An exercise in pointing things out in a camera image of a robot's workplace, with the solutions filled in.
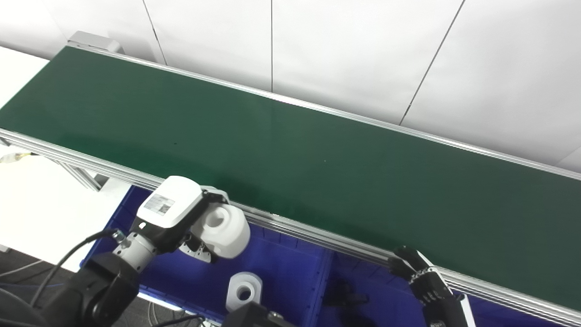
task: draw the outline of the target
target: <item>cable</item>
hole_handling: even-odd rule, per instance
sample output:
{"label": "cable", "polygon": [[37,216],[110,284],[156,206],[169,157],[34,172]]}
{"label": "cable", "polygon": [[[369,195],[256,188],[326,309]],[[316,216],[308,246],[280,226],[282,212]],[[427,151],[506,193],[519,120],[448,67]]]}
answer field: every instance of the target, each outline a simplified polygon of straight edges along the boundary
{"label": "cable", "polygon": [[[180,311],[181,311],[181,313],[182,313],[182,314],[180,315],[180,318],[183,318],[183,317],[185,317],[185,315],[186,315],[186,313],[185,313],[185,310],[183,310],[183,309],[182,309],[182,310],[180,310]],[[183,325],[181,325],[181,327],[188,327],[188,325],[189,325],[189,323],[190,323],[190,322],[192,322],[192,321],[187,321],[186,323],[184,323]]]}
{"label": "cable", "polygon": [[42,281],[42,283],[38,287],[38,290],[36,291],[36,293],[34,293],[33,299],[30,300],[30,306],[34,308],[34,305],[38,301],[38,298],[42,294],[42,291],[46,287],[46,284],[48,284],[48,282],[51,281],[52,277],[59,270],[60,266],[62,266],[64,264],[64,262],[67,261],[67,259],[69,259],[71,255],[73,255],[73,253],[75,253],[78,249],[80,249],[85,244],[88,244],[88,243],[95,241],[95,240],[98,240],[98,239],[102,239],[104,237],[111,236],[116,231],[117,231],[117,229],[101,230],[100,232],[97,232],[97,233],[87,237],[85,240],[83,240],[82,242],[77,244],[75,247],[73,247],[67,254],[64,255],[64,257],[54,267],[52,267],[51,271],[48,273],[46,278]]}
{"label": "cable", "polygon": [[[46,285],[46,288],[49,287],[56,287],[56,286],[60,286],[63,283],[60,284],[52,284],[52,285]],[[12,286],[12,287],[38,287],[38,285],[20,285],[20,284],[10,284],[10,283],[0,283],[0,287],[8,287],[8,286]]]}
{"label": "cable", "polygon": [[14,270],[11,270],[11,271],[7,271],[7,272],[0,273],[0,277],[8,276],[8,275],[10,275],[11,273],[15,273],[15,272],[19,272],[19,271],[21,271],[21,270],[25,270],[26,268],[28,268],[28,267],[32,267],[32,266],[34,266],[34,265],[38,265],[38,264],[39,264],[39,263],[41,263],[41,262],[42,262],[42,260],[38,260],[38,261],[35,261],[35,262],[33,262],[33,263],[31,263],[31,264],[28,264],[28,265],[26,265],[26,266],[20,267],[20,268],[18,268],[18,269],[14,269]]}
{"label": "cable", "polygon": [[31,325],[31,324],[27,324],[25,322],[18,322],[18,321],[14,321],[14,320],[8,320],[8,319],[4,319],[4,318],[0,318],[0,325],[2,326],[8,326],[8,327],[41,327],[38,325]]}
{"label": "cable", "polygon": [[178,324],[178,323],[180,323],[182,321],[187,321],[187,320],[190,320],[190,319],[198,319],[198,318],[201,318],[202,321],[206,320],[206,317],[204,317],[203,315],[189,315],[189,316],[185,316],[185,317],[182,317],[182,318],[178,318],[178,319],[174,319],[174,320],[162,322],[160,324],[153,325],[153,327],[166,327],[166,326]]}
{"label": "cable", "polygon": [[155,321],[155,324],[158,325],[159,320],[157,319],[157,314],[155,313],[155,306],[156,306],[156,304],[153,303],[151,306],[151,312],[153,313],[153,320]]}
{"label": "cable", "polygon": [[147,320],[149,321],[149,326],[153,327],[153,322],[151,321],[151,302],[147,305]]}

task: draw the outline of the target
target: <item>robot finger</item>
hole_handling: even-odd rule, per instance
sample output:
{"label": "robot finger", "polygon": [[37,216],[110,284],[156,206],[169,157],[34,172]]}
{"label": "robot finger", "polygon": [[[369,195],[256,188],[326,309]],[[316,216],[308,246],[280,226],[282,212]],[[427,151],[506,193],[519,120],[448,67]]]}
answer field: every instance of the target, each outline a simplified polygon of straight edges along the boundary
{"label": "robot finger", "polygon": [[408,282],[411,280],[412,276],[415,274],[415,270],[409,266],[409,264],[400,258],[389,258],[387,263],[387,268],[392,275],[401,277]]}
{"label": "robot finger", "polygon": [[452,291],[437,272],[429,272],[424,275],[426,284],[432,290],[432,293],[438,298],[453,296]]}
{"label": "robot finger", "polygon": [[423,254],[421,254],[421,252],[419,252],[418,250],[414,250],[411,247],[407,246],[398,247],[395,249],[394,253],[398,257],[407,261],[411,265],[411,267],[414,268],[416,271],[421,271],[433,265],[430,262],[430,260],[424,257]]}

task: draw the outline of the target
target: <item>white table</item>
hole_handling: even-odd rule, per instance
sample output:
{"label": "white table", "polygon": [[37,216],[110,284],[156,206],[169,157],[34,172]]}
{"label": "white table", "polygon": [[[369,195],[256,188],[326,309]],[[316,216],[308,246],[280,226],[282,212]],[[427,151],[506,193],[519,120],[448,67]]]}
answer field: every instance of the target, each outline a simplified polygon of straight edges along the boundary
{"label": "white table", "polygon": [[[0,108],[47,62],[0,47]],[[27,152],[0,145],[0,157],[20,151]],[[129,186],[110,179],[100,192],[88,190],[40,156],[0,164],[0,244],[55,264],[105,227]],[[90,248],[80,249],[63,267],[77,271]]]}

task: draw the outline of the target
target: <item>conveyor belt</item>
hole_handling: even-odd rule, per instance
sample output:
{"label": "conveyor belt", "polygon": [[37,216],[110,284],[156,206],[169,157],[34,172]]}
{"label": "conveyor belt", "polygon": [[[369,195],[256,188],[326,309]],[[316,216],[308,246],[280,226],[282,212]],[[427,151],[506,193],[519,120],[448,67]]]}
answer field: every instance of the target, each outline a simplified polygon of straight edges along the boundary
{"label": "conveyor belt", "polygon": [[458,290],[581,326],[558,305],[581,307],[579,174],[98,49],[63,50],[0,127],[11,143],[148,189],[167,175],[212,184],[253,223],[375,263],[414,246],[486,280],[444,270]]}

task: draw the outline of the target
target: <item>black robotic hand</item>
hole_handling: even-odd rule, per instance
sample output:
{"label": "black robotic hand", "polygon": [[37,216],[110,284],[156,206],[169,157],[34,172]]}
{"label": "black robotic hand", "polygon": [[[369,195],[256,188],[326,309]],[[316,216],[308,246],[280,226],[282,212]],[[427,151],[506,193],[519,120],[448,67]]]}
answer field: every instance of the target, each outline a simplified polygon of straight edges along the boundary
{"label": "black robotic hand", "polygon": [[408,281],[424,306],[428,327],[476,327],[466,295],[453,294],[430,260],[409,247],[399,247],[394,252],[398,258],[390,258],[388,268]]}

